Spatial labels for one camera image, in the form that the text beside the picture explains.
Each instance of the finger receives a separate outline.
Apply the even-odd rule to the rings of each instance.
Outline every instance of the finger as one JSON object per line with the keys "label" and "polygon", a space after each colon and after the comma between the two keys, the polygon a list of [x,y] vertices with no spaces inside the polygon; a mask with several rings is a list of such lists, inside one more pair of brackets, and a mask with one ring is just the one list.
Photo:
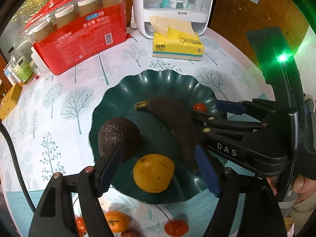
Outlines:
{"label": "finger", "polygon": [[313,193],[314,193],[313,191],[312,192],[299,193],[295,203],[298,203],[298,202],[303,201],[303,200],[307,200],[310,196],[313,195]]}
{"label": "finger", "polygon": [[315,192],[316,181],[309,178],[298,176],[294,182],[294,191],[297,193]]}
{"label": "finger", "polygon": [[270,187],[271,187],[271,189],[273,191],[274,196],[276,196],[276,194],[277,194],[277,187],[276,187],[275,183],[273,182],[272,177],[267,177],[267,181],[268,181],[268,183],[269,183],[269,185],[270,185]]}

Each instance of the white storage container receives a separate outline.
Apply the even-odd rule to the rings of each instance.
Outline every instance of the white storage container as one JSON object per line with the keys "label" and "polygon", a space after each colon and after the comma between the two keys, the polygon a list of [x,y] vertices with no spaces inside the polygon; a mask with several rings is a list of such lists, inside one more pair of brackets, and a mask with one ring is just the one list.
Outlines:
{"label": "white storage container", "polygon": [[190,21],[194,32],[201,35],[207,28],[212,3],[213,0],[133,0],[135,22],[139,31],[151,39],[151,15]]}

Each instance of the green led light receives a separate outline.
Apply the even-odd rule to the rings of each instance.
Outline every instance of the green led light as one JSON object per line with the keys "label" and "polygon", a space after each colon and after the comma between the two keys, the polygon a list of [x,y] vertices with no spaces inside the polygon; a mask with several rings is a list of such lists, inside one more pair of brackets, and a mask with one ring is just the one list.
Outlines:
{"label": "green led light", "polygon": [[289,59],[291,56],[292,56],[291,53],[286,53],[286,52],[284,52],[284,53],[282,53],[282,54],[277,58],[277,60],[278,60],[278,62],[283,63],[283,62],[288,61],[288,59]]}

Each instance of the blue gripper pad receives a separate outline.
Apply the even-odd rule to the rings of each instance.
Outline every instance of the blue gripper pad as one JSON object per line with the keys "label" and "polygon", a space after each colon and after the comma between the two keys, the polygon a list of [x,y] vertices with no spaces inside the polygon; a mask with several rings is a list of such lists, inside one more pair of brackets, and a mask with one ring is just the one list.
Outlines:
{"label": "blue gripper pad", "polygon": [[241,102],[217,100],[215,107],[218,111],[242,115],[247,112],[246,106]]}
{"label": "blue gripper pad", "polygon": [[209,158],[206,154],[206,151],[200,146],[197,145],[195,147],[195,160],[198,164],[202,177],[211,193],[213,193],[216,197],[219,197],[222,189],[219,184],[219,176],[217,174],[218,170],[215,170],[217,165],[213,165],[210,160],[218,160],[217,158]]}

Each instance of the yellow box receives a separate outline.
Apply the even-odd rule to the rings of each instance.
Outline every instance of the yellow box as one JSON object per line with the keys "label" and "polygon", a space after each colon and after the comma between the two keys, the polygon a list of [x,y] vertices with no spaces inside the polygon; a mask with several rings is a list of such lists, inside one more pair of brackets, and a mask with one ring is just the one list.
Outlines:
{"label": "yellow box", "polygon": [[13,110],[17,105],[21,90],[21,87],[15,84],[4,96],[1,102],[2,106],[0,108],[0,119],[4,120],[9,115],[11,110]]}
{"label": "yellow box", "polygon": [[168,28],[167,35],[155,33],[153,40],[153,57],[174,58],[200,61],[204,46],[195,35]]}

